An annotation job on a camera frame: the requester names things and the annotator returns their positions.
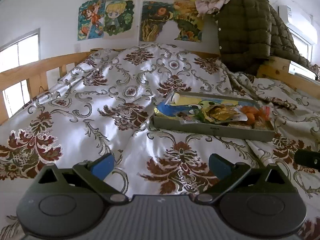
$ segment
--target window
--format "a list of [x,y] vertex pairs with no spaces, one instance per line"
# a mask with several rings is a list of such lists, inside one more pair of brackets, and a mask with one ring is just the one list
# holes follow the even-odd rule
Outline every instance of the window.
[[[0,50],[0,72],[38,60],[39,31],[37,30]],[[26,80],[7,88],[2,93],[9,117],[30,101]]]
[[[290,32],[293,37],[294,44],[296,45],[299,54],[303,57],[305,57],[307,60],[311,61],[311,56],[312,56],[312,45],[303,39],[301,36],[299,36],[297,33],[292,31],[290,29]],[[308,70],[304,68],[303,66],[300,66],[299,64],[291,61],[290,66],[289,66],[289,73],[291,74],[301,74],[304,75],[308,78],[312,78],[313,80],[316,79],[316,74],[313,73],[311,70]]]

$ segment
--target quilted jacket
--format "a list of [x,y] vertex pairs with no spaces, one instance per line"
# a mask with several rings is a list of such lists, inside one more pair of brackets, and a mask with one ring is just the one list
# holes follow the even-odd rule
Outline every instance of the quilted jacket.
[[276,56],[313,71],[268,0],[230,0],[215,19],[221,60],[229,70],[256,75],[269,56]]

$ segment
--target box of snacks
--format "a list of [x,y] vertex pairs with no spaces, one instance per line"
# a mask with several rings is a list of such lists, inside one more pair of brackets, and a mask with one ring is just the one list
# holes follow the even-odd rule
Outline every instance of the box of snacks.
[[254,100],[212,94],[173,92],[155,108],[160,129],[213,136],[272,141],[270,108]]

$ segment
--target gray box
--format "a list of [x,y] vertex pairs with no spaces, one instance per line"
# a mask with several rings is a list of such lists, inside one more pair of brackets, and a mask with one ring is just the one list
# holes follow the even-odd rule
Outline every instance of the gray box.
[[[235,100],[248,102],[260,108],[259,104],[254,100],[242,99],[242,98],[233,98],[225,97],[212,94],[204,93],[191,93],[191,92],[177,92],[182,96],[194,96],[194,97],[208,97],[208,98],[218,98],[226,100]],[[165,130],[174,130],[188,133],[200,133],[213,136],[229,137],[229,138],[238,138],[251,141],[261,141],[261,142],[270,142],[275,136],[275,130],[271,125],[271,122],[268,121],[267,125],[270,130],[254,130],[254,129],[244,129],[244,128],[235,128],[228,127],[216,124],[207,124],[207,123],[190,123],[190,124],[181,124],[179,120],[168,119],[164,117],[153,115],[154,127],[165,129]]]

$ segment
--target white air conditioner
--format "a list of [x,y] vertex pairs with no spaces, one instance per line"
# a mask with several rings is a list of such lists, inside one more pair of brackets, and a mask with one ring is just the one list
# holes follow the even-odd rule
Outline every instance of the white air conditioner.
[[280,5],[279,15],[289,29],[300,35],[311,45],[318,43],[316,28],[299,12],[291,10],[291,8],[286,5]]

